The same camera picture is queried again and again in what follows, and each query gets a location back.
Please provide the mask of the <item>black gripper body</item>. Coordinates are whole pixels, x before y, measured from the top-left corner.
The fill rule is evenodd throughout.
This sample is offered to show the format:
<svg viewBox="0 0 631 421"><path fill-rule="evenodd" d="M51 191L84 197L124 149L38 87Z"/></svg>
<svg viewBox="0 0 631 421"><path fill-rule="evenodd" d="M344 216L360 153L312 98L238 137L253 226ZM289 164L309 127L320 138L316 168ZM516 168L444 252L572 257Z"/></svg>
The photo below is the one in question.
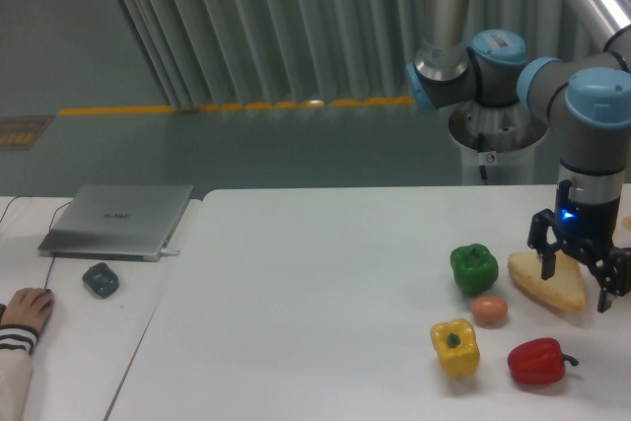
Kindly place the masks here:
<svg viewBox="0 0 631 421"><path fill-rule="evenodd" d="M607 263L620 198L621 185L611 176L561 178L554 208L532 216L527 245L544 259L562 250L583 263Z"/></svg>

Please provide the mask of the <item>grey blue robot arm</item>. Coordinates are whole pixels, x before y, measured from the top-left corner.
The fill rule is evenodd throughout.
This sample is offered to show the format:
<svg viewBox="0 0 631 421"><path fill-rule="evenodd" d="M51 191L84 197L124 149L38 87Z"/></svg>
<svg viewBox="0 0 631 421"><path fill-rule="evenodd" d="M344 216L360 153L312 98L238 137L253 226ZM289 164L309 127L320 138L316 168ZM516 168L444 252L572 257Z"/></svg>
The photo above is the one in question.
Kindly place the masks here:
<svg viewBox="0 0 631 421"><path fill-rule="evenodd" d="M612 240L630 151L630 0L566 0L600 51L529 60L523 39L488 30L463 40L468 0L426 0L423 41L406 74L423 109L455 105L454 138L480 158L547 130L562 140L555 206L536 213L527 243L551 278L556 256L584 264L609 309L630 291L630 251Z"/></svg>

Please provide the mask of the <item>person's hand on mouse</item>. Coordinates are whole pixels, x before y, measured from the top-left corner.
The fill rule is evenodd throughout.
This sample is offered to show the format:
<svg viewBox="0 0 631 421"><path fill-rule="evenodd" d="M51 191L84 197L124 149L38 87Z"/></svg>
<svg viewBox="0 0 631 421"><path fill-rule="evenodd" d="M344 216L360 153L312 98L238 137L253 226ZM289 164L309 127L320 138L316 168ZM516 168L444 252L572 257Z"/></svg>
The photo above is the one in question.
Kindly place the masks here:
<svg viewBox="0 0 631 421"><path fill-rule="evenodd" d="M1 315L1 327L25 328L40 336L53 312L52 309L50 316L41 312L44 290L24 288L17 291Z"/></svg>

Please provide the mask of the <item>striped sleeve forearm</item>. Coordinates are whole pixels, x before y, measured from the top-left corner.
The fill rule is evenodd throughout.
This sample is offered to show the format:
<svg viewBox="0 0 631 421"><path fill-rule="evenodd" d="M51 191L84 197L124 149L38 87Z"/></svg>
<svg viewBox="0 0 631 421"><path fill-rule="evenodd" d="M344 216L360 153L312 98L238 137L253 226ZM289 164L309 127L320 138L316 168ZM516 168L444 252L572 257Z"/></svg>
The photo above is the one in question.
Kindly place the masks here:
<svg viewBox="0 0 631 421"><path fill-rule="evenodd" d="M6 307L1 322L1 419L21 420L39 331L24 316L9 318L9 315L9 307Z"/></svg>

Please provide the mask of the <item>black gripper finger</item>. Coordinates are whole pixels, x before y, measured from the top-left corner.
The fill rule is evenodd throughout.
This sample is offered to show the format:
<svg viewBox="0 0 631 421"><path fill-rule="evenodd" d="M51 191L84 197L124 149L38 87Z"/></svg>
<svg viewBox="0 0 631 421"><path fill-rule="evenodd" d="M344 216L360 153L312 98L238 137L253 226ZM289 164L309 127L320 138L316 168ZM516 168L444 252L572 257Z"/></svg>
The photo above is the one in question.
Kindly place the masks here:
<svg viewBox="0 0 631 421"><path fill-rule="evenodd" d="M597 311L605 313L613 300L630 293L630 248L610 246L588 252L586 266L599 285Z"/></svg>
<svg viewBox="0 0 631 421"><path fill-rule="evenodd" d="M561 248L561 244L558 241L549 243L547 239L535 239L528 240L527 245L535 250L541 262L541 279L548 280L552 278L556 269L556 252Z"/></svg>

